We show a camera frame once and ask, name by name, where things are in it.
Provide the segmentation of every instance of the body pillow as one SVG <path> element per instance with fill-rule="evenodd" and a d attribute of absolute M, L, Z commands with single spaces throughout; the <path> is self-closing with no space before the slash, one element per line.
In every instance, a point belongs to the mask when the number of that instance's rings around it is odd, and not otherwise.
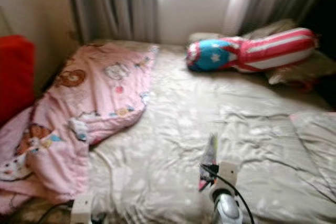
<path fill-rule="evenodd" d="M 193 71 L 234 67 L 241 72 L 260 72 L 301 63 L 315 48 L 316 37 L 296 28 L 263 39 L 228 37 L 202 40 L 189 46 L 187 66 Z"/>

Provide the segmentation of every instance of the wrinkled sheet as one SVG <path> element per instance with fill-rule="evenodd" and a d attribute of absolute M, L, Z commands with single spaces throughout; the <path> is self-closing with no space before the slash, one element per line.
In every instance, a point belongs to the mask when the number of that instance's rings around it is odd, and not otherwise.
<path fill-rule="evenodd" d="M 209 223 L 213 206 L 208 190 L 197 190 L 198 164 L 209 135 L 217 133 L 217 160 L 238 165 L 236 186 L 256 223 L 335 222 L 336 206 L 314 188 L 319 172 L 288 118 L 327 111 L 325 102 L 271 87 L 260 74 L 189 72 L 184 53 L 180 46 L 160 47 L 143 117 L 91 150 L 93 212 L 106 211 L 110 223 Z M 36 220 L 49 206 L 35 199 L 12 223 Z M 58 212 L 49 223 L 68 218 Z"/>
<path fill-rule="evenodd" d="M 79 48 L 33 108 L 0 131 L 0 189 L 13 193 L 0 194 L 0 214 L 17 195 L 60 203 L 85 192 L 89 145 L 138 121 L 154 60 L 112 43 Z"/>

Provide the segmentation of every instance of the white star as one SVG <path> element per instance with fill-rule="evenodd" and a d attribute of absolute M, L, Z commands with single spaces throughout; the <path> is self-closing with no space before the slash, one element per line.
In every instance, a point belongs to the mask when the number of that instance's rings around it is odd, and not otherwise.
<path fill-rule="evenodd" d="M 217 61 L 220 61 L 220 56 L 218 54 L 212 54 L 212 57 L 211 57 L 212 61 L 213 62 L 217 62 Z"/>

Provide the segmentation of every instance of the black cable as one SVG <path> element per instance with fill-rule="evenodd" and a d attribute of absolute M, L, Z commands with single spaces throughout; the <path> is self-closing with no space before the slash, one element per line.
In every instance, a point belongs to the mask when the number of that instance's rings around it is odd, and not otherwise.
<path fill-rule="evenodd" d="M 41 224 L 42 221 L 44 221 L 45 218 L 47 218 L 47 216 L 53 211 L 55 210 L 56 208 L 60 207 L 60 206 L 67 206 L 67 207 L 72 207 L 73 206 L 73 203 L 74 201 L 73 200 L 70 200 L 68 202 L 65 202 L 65 203 L 59 203 L 59 204 L 56 204 L 52 207 L 50 207 L 42 216 L 41 218 L 39 218 L 39 220 L 36 222 L 36 224 Z"/>
<path fill-rule="evenodd" d="M 222 177 L 220 177 L 219 175 L 217 175 L 215 172 L 213 172 L 212 170 L 208 169 L 205 165 L 203 164 L 200 164 L 201 168 L 205 169 L 208 173 L 210 173 L 211 175 L 219 178 L 221 181 L 223 181 L 224 183 L 226 183 L 229 187 L 231 187 L 235 193 L 240 197 L 240 199 L 242 200 L 246 210 L 247 210 L 247 213 L 248 213 L 248 216 L 250 217 L 250 220 L 251 220 L 251 224 L 254 224 L 254 219 L 253 219 L 253 216 L 252 216 L 252 213 L 250 211 L 250 209 L 248 208 L 248 205 L 246 203 L 246 201 L 244 200 L 244 198 L 242 197 L 242 195 L 240 194 L 240 192 L 237 190 L 237 188 L 232 185 L 229 181 L 223 179 Z"/>

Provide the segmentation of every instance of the bed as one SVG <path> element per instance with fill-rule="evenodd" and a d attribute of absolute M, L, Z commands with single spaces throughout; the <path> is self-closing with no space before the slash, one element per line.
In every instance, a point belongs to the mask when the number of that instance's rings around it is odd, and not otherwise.
<path fill-rule="evenodd" d="M 136 51 L 150 46 L 114 43 Z M 107 212 L 108 223 L 209 223 L 208 191 L 197 189 L 215 133 L 218 159 L 238 165 L 236 186 L 256 223 L 336 222 L 336 205 L 316 190 L 317 168 L 288 118 L 330 107 L 315 93 L 271 87 L 258 73 L 190 72 L 184 57 L 184 47 L 161 45 L 140 121 L 91 149 L 93 213 Z M 9 223 L 35 223 L 50 206 L 30 200 Z M 69 216 L 55 211 L 46 223 L 69 223 Z"/>

